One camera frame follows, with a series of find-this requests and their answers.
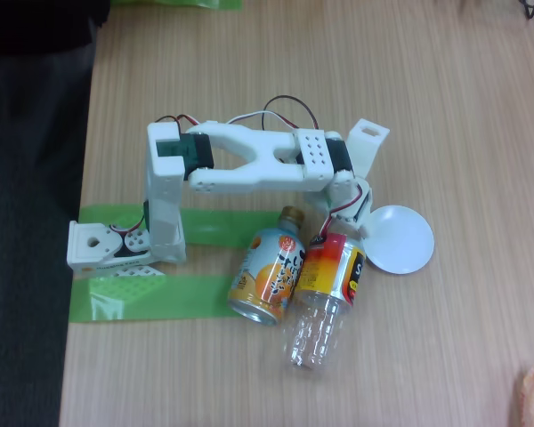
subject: black fabric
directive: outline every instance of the black fabric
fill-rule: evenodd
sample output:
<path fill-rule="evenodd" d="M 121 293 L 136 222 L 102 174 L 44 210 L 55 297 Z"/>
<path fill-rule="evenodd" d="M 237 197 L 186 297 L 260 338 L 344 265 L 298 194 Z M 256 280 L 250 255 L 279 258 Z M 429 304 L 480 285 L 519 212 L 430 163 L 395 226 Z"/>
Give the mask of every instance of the black fabric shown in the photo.
<path fill-rule="evenodd" d="M 0 55 L 63 52 L 90 44 L 109 0 L 0 0 Z"/>
<path fill-rule="evenodd" d="M 0 58 L 0 426 L 59 422 L 93 58 Z"/>

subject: orange juice can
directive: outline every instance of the orange juice can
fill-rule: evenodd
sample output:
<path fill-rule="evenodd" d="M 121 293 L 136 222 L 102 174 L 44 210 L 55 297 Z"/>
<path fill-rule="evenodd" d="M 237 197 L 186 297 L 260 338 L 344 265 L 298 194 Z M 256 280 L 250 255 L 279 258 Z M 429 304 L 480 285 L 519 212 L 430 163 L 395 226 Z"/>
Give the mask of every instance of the orange juice can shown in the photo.
<path fill-rule="evenodd" d="M 298 237 L 304 213 L 283 208 L 277 228 L 255 234 L 228 294 L 237 313 L 261 323 L 277 325 L 295 289 L 305 257 Z"/>

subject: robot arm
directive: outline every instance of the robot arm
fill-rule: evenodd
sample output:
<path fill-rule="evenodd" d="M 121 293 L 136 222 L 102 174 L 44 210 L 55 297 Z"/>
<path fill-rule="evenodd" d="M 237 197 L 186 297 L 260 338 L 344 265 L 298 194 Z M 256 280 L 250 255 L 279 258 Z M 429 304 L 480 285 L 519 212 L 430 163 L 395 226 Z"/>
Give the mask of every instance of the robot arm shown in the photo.
<path fill-rule="evenodd" d="M 182 181 L 188 181 L 191 189 L 206 193 L 304 191 L 308 201 L 325 214 L 355 199 L 361 189 L 358 201 L 336 213 L 335 219 L 364 236 L 372 204 L 371 188 L 365 178 L 389 132 L 363 119 L 350 131 L 346 142 L 338 133 L 317 129 L 284 133 L 205 122 L 179 133 L 176 123 L 152 123 L 148 126 L 144 203 L 150 251 L 142 257 L 135 254 L 116 262 L 111 247 L 109 252 L 84 262 L 85 258 L 76 254 L 87 252 L 86 240 L 91 233 L 96 233 L 102 242 L 106 230 L 101 230 L 100 224 L 72 222 L 68 264 L 77 272 L 94 274 L 96 270 L 122 268 L 124 262 L 184 262 Z M 214 169 L 212 147 L 226 149 L 247 163 L 234 170 Z M 115 237 L 112 233 L 106 236 Z"/>

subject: mounting hole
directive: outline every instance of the mounting hole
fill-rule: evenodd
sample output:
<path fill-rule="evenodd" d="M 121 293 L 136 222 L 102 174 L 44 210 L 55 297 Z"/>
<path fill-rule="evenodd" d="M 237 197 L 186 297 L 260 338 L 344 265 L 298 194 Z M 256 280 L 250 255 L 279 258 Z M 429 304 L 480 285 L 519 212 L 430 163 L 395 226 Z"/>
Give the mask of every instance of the mounting hole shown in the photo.
<path fill-rule="evenodd" d="M 369 127 L 362 127 L 361 129 L 362 129 L 362 132 L 364 132 L 366 135 L 377 136 L 380 134 L 380 132 L 374 129 L 370 129 Z"/>
<path fill-rule="evenodd" d="M 89 240 L 87 240 L 87 245 L 89 247 L 96 247 L 97 245 L 99 245 L 99 239 L 98 238 L 89 238 Z"/>

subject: black wire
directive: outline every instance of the black wire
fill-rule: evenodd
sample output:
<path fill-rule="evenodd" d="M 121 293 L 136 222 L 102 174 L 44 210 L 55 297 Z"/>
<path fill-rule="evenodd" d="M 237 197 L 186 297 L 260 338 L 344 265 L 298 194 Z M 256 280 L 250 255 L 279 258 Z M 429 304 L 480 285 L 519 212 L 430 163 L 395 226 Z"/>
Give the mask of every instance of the black wire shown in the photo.
<path fill-rule="evenodd" d="M 178 125 L 178 132 L 181 133 L 182 132 L 182 128 L 180 127 L 180 122 L 178 121 L 178 119 L 174 116 L 162 116 L 160 119 L 158 120 L 155 120 L 154 123 L 158 123 L 158 122 L 161 122 L 162 120 L 164 120 L 165 118 L 172 118 L 176 124 Z"/>
<path fill-rule="evenodd" d="M 531 20 L 534 17 L 534 5 L 529 5 L 527 0 L 518 0 L 523 6 L 526 12 L 526 18 Z"/>
<path fill-rule="evenodd" d="M 304 107 L 304 109 L 307 110 L 307 112 L 309 113 L 309 116 L 311 116 L 312 125 L 314 126 L 314 128 L 319 129 L 319 122 L 317 122 L 317 118 L 314 116 L 314 114 L 312 114 L 312 111 L 311 109 L 309 109 L 309 106 L 306 105 L 301 100 L 299 100 L 298 98 L 291 96 L 291 95 L 277 95 L 275 98 L 271 98 L 270 100 L 267 101 L 267 103 L 265 104 L 265 107 L 263 107 L 263 111 L 265 111 L 267 107 L 269 107 L 269 104 L 271 104 L 273 101 L 280 100 L 280 99 L 291 100 L 291 101 L 295 101 L 301 104 Z M 261 128 L 265 130 L 265 113 L 261 114 Z"/>

